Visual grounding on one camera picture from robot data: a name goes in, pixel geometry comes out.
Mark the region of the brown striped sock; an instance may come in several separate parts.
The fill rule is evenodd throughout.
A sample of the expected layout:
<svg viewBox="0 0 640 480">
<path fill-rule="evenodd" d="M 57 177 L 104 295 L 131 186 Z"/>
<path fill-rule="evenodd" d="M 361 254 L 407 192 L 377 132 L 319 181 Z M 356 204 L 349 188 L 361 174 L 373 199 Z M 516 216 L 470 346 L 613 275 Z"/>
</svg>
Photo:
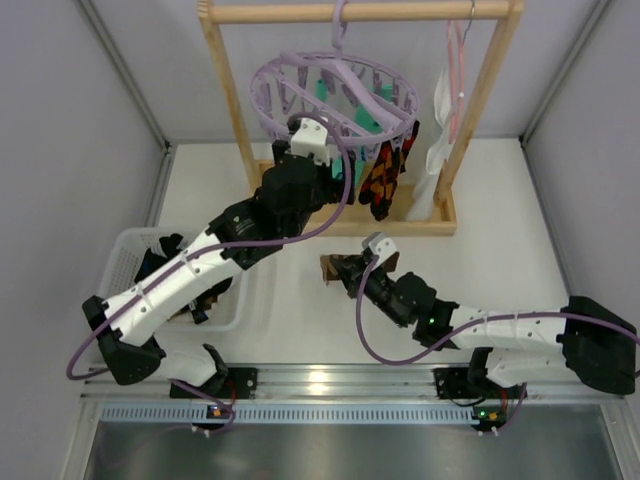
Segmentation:
<svg viewBox="0 0 640 480">
<path fill-rule="evenodd" d="M 328 285 L 330 282 L 334 282 L 334 281 L 339 281 L 340 280 L 340 276 L 338 274 L 338 270 L 334 266 L 333 261 L 347 260 L 347 259 L 351 259 L 352 257 L 356 257 L 356 254 L 353 254 L 353 255 L 346 255 L 346 254 L 325 254 L 325 255 L 321 255 L 319 262 L 320 262 L 320 268 L 321 268 L 322 281 L 324 282 L 324 284 Z M 388 259 L 386 259 L 382 263 L 383 270 L 386 273 L 393 273 L 397 268 L 399 257 L 400 257 L 400 253 L 396 252 L 393 255 L 391 255 Z"/>
</svg>

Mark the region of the red black argyle sock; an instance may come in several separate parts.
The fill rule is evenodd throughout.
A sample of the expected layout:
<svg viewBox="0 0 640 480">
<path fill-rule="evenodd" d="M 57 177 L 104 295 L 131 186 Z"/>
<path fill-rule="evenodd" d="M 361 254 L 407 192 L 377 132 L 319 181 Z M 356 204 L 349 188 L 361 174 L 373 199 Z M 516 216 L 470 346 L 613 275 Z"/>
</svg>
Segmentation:
<svg viewBox="0 0 640 480">
<path fill-rule="evenodd" d="M 378 157 L 365 178 L 358 200 L 368 205 L 376 221 L 383 221 L 389 215 L 393 197 L 398 188 L 398 178 L 406 172 L 406 160 L 419 134 L 420 122 L 415 121 L 411 135 L 401 147 L 394 147 L 390 141 L 381 145 Z"/>
</svg>

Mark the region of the purple round clip hanger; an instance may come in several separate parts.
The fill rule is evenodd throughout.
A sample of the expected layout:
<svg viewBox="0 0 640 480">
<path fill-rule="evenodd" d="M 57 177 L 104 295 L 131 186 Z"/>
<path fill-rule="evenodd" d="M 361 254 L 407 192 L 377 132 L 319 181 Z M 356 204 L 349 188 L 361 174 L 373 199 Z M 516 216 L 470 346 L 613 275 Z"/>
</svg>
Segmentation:
<svg viewBox="0 0 640 480">
<path fill-rule="evenodd" d="M 419 95 L 397 71 L 343 49 L 347 23 L 339 19 L 345 1 L 335 4 L 328 51 L 283 50 L 254 74 L 249 96 L 270 140 L 289 141 L 312 113 L 341 135 L 347 147 L 374 155 L 387 141 L 396 145 L 418 123 Z"/>
</svg>

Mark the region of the black grey sock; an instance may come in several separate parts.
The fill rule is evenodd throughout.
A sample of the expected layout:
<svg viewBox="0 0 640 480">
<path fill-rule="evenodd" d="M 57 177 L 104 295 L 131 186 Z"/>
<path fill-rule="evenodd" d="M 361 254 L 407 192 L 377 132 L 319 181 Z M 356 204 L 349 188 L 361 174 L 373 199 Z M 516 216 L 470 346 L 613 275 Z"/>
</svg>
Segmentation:
<svg viewBox="0 0 640 480">
<path fill-rule="evenodd" d="M 134 277 L 134 282 L 139 283 L 146 277 L 164 266 L 169 260 L 176 257 L 186 248 L 184 237 L 178 233 L 162 236 L 155 244 L 148 248 L 143 256 L 140 267 Z M 204 323 L 209 319 L 207 311 L 212 311 L 217 305 L 219 297 L 226 293 L 233 284 L 234 278 L 228 278 L 215 284 L 195 300 L 191 300 L 173 315 L 177 318 L 182 314 L 189 314 L 195 325 Z"/>
</svg>

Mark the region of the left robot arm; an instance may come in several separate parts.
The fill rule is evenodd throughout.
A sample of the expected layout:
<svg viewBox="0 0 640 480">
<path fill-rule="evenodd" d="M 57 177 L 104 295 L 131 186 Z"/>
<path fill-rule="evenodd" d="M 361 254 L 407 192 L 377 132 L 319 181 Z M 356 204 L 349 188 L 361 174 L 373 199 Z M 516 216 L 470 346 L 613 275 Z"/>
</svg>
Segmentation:
<svg viewBox="0 0 640 480">
<path fill-rule="evenodd" d="M 248 199 L 227 207 L 164 265 L 120 294 L 92 296 L 82 305 L 105 361 L 119 385 L 137 384 L 153 374 L 178 381 L 182 389 L 214 395 L 227 367 L 214 346 L 189 347 L 162 340 L 157 332 L 169 318 L 211 289 L 247 271 L 285 245 L 323 233 L 333 223 L 308 230 L 311 215 L 327 204 L 344 210 L 352 186 L 348 149 L 336 143 L 343 177 L 334 179 L 324 139 L 273 143 L 275 164 Z"/>
</svg>

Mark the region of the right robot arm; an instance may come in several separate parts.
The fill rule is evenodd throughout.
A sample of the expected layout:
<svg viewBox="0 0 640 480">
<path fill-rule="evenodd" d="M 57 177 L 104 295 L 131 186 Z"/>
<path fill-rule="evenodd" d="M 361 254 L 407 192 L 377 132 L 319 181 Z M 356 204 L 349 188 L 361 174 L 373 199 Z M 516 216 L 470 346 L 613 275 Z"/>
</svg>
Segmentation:
<svg viewBox="0 0 640 480">
<path fill-rule="evenodd" d="M 392 279 L 368 252 L 331 255 L 327 263 L 349 297 L 369 300 L 393 324 L 411 328 L 427 353 L 470 352 L 471 384 L 580 381 L 617 396 L 636 390 L 636 328 L 589 297 L 572 296 L 558 310 L 498 313 L 442 300 L 412 272 Z"/>
</svg>

